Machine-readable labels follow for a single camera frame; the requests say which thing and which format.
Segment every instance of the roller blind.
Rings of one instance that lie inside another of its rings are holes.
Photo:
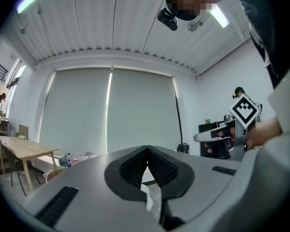
[[[58,147],[55,155],[91,150],[106,154],[105,109],[111,70],[58,72],[49,90],[40,143]]]
[[[107,121],[108,153],[137,145],[177,149],[180,130],[172,78],[113,70]]]

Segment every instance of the wooden chair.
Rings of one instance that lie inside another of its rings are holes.
[[[25,136],[26,139],[28,139],[28,131],[29,131],[29,127],[23,126],[23,125],[19,125],[18,135]]]

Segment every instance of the ceiling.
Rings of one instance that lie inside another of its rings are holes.
[[[40,62],[64,53],[111,49],[149,54],[205,71],[249,36],[239,0],[223,0],[219,7],[230,21],[223,29],[206,13],[196,31],[178,20],[171,31],[157,20],[165,0],[37,0],[11,25],[33,58]]]

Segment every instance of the plastic bottle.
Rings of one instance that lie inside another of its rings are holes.
[[[67,166],[68,168],[71,168],[73,166],[73,157],[70,153],[67,155]]]

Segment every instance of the chair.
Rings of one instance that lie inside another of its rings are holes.
[[[19,125],[18,135],[25,136],[26,139],[28,139],[28,131],[29,131],[29,127],[23,126],[23,125]]]
[[[11,166],[11,183],[12,183],[12,186],[13,186],[13,171],[17,171],[17,175],[18,175],[18,179],[19,179],[19,183],[20,183],[20,186],[25,194],[25,190],[24,190],[24,187],[23,187],[23,184],[21,183],[21,180],[20,180],[20,173],[24,170],[24,166],[23,166],[23,161],[19,158],[17,158],[11,151],[9,151],[7,148],[4,147],[4,150],[5,150],[5,154],[6,154],[6,158],[8,159],[8,162]],[[37,178],[39,184],[40,181],[38,179],[38,176],[37,176],[37,173],[35,172],[35,169],[33,168],[32,164],[30,161],[27,161],[27,165],[28,165],[28,170],[33,170],[34,173],[35,173],[35,177]]]

